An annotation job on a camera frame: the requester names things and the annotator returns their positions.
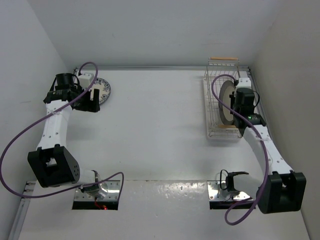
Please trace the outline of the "blue floral white plate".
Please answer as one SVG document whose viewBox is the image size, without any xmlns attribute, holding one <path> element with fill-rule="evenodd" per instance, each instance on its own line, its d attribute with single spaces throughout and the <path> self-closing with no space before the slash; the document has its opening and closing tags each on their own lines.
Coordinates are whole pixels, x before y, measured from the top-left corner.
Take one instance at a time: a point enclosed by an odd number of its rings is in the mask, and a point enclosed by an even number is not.
<svg viewBox="0 0 320 240">
<path fill-rule="evenodd" d="M 92 87 L 95 90 L 99 90 L 99 105 L 106 102 L 111 95 L 111 85 L 103 78 L 98 77 Z"/>
</svg>

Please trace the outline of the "grey rim cream plate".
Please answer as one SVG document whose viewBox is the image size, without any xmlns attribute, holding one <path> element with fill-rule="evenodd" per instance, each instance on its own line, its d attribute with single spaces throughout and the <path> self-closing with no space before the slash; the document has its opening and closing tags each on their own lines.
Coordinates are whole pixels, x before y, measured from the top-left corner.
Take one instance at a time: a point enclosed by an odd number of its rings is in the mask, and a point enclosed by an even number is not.
<svg viewBox="0 0 320 240">
<path fill-rule="evenodd" d="M 227 105 L 230 109 L 231 107 L 231 101 L 232 99 L 230 96 L 233 96 L 233 93 L 235 91 L 235 86 L 234 83 L 230 80 L 225 81 L 219 91 L 218 98 L 225 104 Z M 231 111 L 226 108 L 222 103 L 218 103 L 218 110 L 219 110 L 219 117 L 221 122 L 224 125 L 233 125 L 234 124 L 234 118 L 233 114 Z"/>
</svg>

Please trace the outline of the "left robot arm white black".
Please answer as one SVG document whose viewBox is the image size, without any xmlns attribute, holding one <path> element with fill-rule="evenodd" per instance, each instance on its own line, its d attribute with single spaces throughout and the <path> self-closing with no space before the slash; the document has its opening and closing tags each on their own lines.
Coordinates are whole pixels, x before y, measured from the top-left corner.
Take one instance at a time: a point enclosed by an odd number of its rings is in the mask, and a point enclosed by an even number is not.
<svg viewBox="0 0 320 240">
<path fill-rule="evenodd" d="M 42 137 L 35 151 L 28 153 L 27 161 L 43 188 L 82 185 L 99 181 L 98 172 L 82 169 L 67 150 L 68 122 L 73 110 L 96 113 L 100 110 L 98 89 L 89 90 L 75 103 L 94 79 L 92 73 L 74 75 L 60 73 L 48 91 L 44 103 L 46 120 Z"/>
</svg>

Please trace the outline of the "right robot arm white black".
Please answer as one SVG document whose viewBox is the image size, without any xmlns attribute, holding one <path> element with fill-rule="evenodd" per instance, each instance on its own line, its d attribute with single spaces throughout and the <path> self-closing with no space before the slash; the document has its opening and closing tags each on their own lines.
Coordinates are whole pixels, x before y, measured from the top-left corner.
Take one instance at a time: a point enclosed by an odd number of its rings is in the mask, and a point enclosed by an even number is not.
<svg viewBox="0 0 320 240">
<path fill-rule="evenodd" d="M 228 172 L 225 190 L 246 192 L 252 205 L 264 214 L 299 211 L 307 179 L 285 162 L 269 137 L 264 118 L 255 112 L 255 101 L 259 99 L 250 87 L 223 87 L 219 92 L 220 114 L 230 115 L 232 124 L 251 147 L 263 172 L 261 180 L 246 171 Z"/>
</svg>

